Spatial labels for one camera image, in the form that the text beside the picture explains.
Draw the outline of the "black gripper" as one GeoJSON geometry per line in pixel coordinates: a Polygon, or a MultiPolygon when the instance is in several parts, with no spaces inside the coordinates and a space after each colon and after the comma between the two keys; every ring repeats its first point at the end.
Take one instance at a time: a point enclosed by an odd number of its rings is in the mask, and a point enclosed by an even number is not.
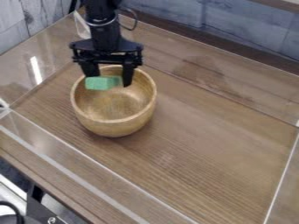
{"type": "Polygon", "coordinates": [[[97,64],[123,65],[123,86],[127,88],[136,67],[143,65],[143,45],[123,37],[116,18],[107,21],[87,19],[84,25],[89,37],[69,43],[72,60],[87,77],[100,76],[97,64]]]}

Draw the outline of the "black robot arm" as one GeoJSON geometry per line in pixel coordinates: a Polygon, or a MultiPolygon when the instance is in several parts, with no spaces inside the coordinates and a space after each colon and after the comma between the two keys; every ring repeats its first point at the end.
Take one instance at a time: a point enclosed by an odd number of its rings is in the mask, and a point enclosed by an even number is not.
{"type": "Polygon", "coordinates": [[[143,45],[127,40],[120,31],[121,0],[85,0],[85,19],[89,38],[71,42],[72,60],[83,71],[87,90],[108,90],[119,85],[127,88],[135,70],[143,65],[143,45]],[[120,65],[120,74],[103,75],[99,65],[120,65]]]}

